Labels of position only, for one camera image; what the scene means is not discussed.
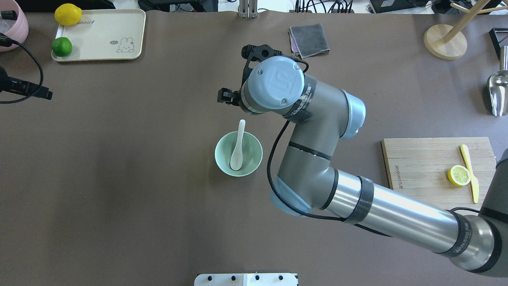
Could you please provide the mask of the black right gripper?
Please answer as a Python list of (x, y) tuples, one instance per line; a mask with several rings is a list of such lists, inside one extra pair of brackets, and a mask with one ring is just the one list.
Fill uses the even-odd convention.
[[(272, 47), (267, 44), (263, 44), (260, 46), (247, 44), (243, 46), (241, 50), (241, 56), (246, 60), (246, 63), (242, 72), (242, 81), (241, 86), (247, 81), (250, 73), (253, 68), (250, 68), (250, 63), (261, 63), (262, 61), (273, 57), (273, 56), (283, 56), (283, 53), (279, 50), (274, 50)], [(239, 106), (239, 101), (241, 99), (241, 95), (239, 91), (232, 91), (231, 89), (221, 88), (217, 93), (217, 102), (225, 103), (228, 105)]]

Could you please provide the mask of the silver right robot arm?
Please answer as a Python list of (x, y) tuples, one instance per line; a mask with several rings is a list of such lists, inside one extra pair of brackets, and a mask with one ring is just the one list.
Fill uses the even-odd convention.
[(353, 138), (363, 126), (362, 100), (305, 74), (300, 60), (266, 44), (246, 45), (241, 55), (241, 88), (220, 89), (218, 102), (254, 115), (275, 112), (294, 123), (276, 177), (267, 172), (274, 205), (399, 238), (471, 273), (507, 277), (507, 152), (477, 216), (430, 206), (330, 166), (338, 141)]

